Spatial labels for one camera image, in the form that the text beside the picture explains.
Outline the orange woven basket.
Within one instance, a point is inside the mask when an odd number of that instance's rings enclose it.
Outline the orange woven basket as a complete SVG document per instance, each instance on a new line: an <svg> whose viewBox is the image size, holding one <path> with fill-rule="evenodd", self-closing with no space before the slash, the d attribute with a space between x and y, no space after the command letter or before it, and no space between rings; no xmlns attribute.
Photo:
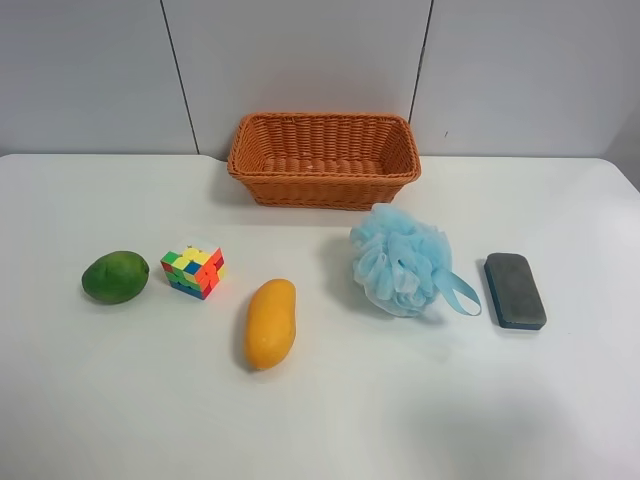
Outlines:
<svg viewBox="0 0 640 480"><path fill-rule="evenodd" d="M405 119L375 113L253 113L227 169L264 206L368 210L421 175Z"/></svg>

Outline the yellow mango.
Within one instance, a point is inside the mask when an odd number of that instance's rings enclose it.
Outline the yellow mango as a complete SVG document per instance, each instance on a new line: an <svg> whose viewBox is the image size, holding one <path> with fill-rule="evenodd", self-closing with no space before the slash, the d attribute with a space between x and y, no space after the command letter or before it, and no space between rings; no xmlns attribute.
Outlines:
<svg viewBox="0 0 640 480"><path fill-rule="evenodd" d="M286 279L264 283L252 296L244 337L245 357L254 370L267 370L289 354L296 337L296 288Z"/></svg>

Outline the multicolour puzzle cube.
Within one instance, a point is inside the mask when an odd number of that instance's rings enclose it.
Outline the multicolour puzzle cube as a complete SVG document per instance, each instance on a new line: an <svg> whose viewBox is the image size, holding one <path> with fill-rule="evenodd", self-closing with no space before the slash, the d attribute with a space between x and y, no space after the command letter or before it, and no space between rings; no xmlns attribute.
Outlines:
<svg viewBox="0 0 640 480"><path fill-rule="evenodd" d="M160 264L172 288L199 300L205 300L226 274L220 247L201 249L187 244L168 251Z"/></svg>

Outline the blue mesh bath sponge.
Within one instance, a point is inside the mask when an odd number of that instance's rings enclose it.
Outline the blue mesh bath sponge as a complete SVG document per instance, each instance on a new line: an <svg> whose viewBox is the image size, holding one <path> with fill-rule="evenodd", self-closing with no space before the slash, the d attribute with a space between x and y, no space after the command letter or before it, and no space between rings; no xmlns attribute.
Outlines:
<svg viewBox="0 0 640 480"><path fill-rule="evenodd" d="M419 317L441 296L459 314L482 312L477 292L452 271L444 231L386 203L375 204L350 231L354 281L375 306L396 317Z"/></svg>

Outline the grey blue board eraser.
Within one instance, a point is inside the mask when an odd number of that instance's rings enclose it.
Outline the grey blue board eraser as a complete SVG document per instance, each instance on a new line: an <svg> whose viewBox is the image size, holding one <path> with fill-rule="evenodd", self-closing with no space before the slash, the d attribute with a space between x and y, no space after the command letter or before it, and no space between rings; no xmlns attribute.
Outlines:
<svg viewBox="0 0 640 480"><path fill-rule="evenodd" d="M541 330L547 317L527 259L515 253L491 253L484 271L499 325Z"/></svg>

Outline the green mango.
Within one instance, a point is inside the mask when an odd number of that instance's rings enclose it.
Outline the green mango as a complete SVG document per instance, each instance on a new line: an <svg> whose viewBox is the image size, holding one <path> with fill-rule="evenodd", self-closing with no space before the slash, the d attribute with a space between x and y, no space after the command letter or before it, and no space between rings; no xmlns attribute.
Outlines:
<svg viewBox="0 0 640 480"><path fill-rule="evenodd" d="M115 305L136 297L148 278L149 265L141 255L114 251L95 260L83 273L81 284L93 300Z"/></svg>

